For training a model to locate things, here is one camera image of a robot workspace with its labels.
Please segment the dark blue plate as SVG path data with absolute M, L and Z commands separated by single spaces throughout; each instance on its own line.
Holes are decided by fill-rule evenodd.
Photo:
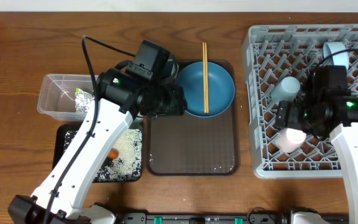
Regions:
M 209 118 L 225 112 L 235 96 L 234 80 L 222 66 L 208 63 L 209 112 L 204 112 L 203 63 L 195 62 L 184 67 L 175 83 L 183 88 L 187 102 L 186 112 L 200 118 Z

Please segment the light blue cup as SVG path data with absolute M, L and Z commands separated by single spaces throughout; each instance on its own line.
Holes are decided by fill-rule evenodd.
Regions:
M 293 101 L 300 91 L 300 82 L 295 77 L 285 77 L 275 85 L 270 96 L 276 103 Z

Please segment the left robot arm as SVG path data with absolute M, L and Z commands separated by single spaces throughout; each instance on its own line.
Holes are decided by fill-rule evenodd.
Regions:
M 178 71 L 112 68 L 93 78 L 95 99 L 77 134 L 32 195 L 16 195 L 8 213 L 14 223 L 115 223 L 108 208 L 83 206 L 99 168 L 138 114 L 182 115 L 186 103 L 175 84 Z

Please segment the yellow foil snack wrapper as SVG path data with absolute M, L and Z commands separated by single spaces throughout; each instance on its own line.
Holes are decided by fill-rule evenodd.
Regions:
M 75 109 L 77 113 L 87 113 L 93 100 L 94 96 L 91 93 L 76 88 Z

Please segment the pink white cup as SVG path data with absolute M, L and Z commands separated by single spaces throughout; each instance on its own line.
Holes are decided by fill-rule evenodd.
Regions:
M 274 140 L 274 144 L 279 150 L 291 153 L 298 149 L 306 139 L 306 133 L 303 131 L 284 128 L 278 132 L 278 137 Z

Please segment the orange carrot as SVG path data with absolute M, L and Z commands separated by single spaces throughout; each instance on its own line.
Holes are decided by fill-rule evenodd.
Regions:
M 119 157 L 119 151 L 117 149 L 111 149 L 108 154 L 108 158 L 114 160 L 117 159 L 118 157 Z

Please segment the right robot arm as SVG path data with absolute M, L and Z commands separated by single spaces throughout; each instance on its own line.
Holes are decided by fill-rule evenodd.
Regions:
M 349 221 L 358 223 L 358 97 L 331 95 L 320 100 L 281 101 L 275 124 L 330 140 L 341 166 Z

